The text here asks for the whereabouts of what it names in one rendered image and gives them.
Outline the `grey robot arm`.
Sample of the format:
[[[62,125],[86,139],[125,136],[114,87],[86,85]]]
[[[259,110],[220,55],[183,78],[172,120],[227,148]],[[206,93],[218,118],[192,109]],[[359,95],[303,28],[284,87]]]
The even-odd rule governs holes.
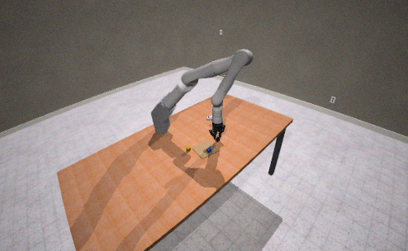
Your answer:
[[[172,109],[187,92],[190,92],[197,85],[199,78],[213,78],[227,72],[214,93],[214,97],[211,98],[211,104],[213,105],[212,115],[206,118],[207,121],[220,124],[223,121],[223,99],[232,87],[238,72],[245,65],[250,64],[252,60],[253,54],[251,51],[238,50],[235,55],[228,58],[218,59],[209,64],[203,65],[200,68],[187,71],[181,77],[184,84],[178,83],[173,91],[168,93],[164,98],[164,105],[167,108]]]

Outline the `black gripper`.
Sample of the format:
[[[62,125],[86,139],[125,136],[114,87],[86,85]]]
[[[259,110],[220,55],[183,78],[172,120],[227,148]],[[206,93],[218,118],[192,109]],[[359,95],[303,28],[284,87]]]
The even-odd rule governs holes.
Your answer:
[[[217,127],[217,126],[219,126],[219,127]],[[221,134],[222,134],[222,132],[224,132],[224,130],[225,130],[225,125],[223,124],[223,121],[222,121],[220,124],[215,124],[215,123],[212,122],[212,129],[209,130],[209,131],[212,134],[212,136],[214,137],[214,140],[216,140],[217,132],[219,131],[219,137],[221,138]]]

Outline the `tan flat mat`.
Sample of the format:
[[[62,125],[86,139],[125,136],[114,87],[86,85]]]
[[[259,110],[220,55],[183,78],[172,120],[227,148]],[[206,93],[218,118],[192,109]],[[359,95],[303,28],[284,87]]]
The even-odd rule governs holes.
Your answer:
[[[211,148],[211,152],[208,153],[206,151],[207,148]],[[213,144],[211,144],[209,141],[206,141],[202,144],[199,144],[195,147],[193,147],[193,149],[196,151],[196,153],[202,158],[206,158],[212,154],[214,154],[215,152],[219,151]]]

